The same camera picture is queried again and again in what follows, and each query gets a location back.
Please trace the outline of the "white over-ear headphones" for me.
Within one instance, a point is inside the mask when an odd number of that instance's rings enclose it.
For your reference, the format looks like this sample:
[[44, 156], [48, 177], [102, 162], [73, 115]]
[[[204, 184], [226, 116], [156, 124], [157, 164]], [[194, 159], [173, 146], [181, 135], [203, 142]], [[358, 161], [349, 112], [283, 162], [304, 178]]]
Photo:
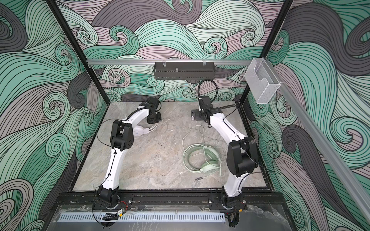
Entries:
[[149, 134], [150, 132], [153, 132], [156, 128], [157, 128], [158, 124], [155, 123], [152, 127], [150, 128], [144, 128], [140, 125], [137, 125], [134, 127], [133, 129], [133, 133], [134, 133], [134, 136], [135, 137], [139, 137], [139, 136], [142, 136], [142, 135], [146, 135], [146, 134]]

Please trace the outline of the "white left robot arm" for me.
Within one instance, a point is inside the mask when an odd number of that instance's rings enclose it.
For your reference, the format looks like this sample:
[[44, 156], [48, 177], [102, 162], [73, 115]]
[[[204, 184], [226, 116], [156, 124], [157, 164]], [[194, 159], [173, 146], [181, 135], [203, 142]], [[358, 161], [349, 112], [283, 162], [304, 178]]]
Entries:
[[120, 201], [119, 175], [128, 150], [133, 146], [135, 137], [156, 129], [161, 121], [160, 108], [160, 100], [150, 97], [126, 118], [113, 121], [108, 145], [111, 148], [108, 169], [102, 183], [96, 188], [97, 197], [107, 208], [116, 208]]

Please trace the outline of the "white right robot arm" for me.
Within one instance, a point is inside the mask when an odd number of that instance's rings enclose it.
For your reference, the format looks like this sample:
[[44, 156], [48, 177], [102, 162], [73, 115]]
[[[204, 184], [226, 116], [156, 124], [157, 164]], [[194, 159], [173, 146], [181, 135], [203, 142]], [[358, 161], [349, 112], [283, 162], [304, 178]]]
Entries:
[[258, 167], [257, 144], [253, 137], [242, 134], [228, 120], [223, 109], [236, 105], [214, 107], [209, 96], [198, 97], [199, 109], [192, 111], [208, 127], [216, 129], [228, 144], [226, 165], [229, 175], [221, 196], [221, 203], [226, 209], [235, 208], [241, 198], [243, 184], [247, 177]]

